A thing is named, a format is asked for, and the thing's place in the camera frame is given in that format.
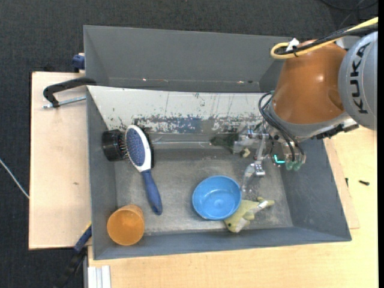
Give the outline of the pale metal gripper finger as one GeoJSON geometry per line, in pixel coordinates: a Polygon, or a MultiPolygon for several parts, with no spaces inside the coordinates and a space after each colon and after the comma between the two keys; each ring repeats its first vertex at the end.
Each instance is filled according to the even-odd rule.
{"type": "Polygon", "coordinates": [[[249,164],[242,176],[241,191],[243,193],[248,191],[248,184],[250,183],[251,178],[263,178],[265,175],[266,172],[263,168],[262,161],[256,160],[249,164]]]}
{"type": "Polygon", "coordinates": [[[262,147],[263,134],[260,131],[245,129],[238,134],[233,144],[233,152],[240,153],[243,149],[254,150],[258,153],[262,147]]]}

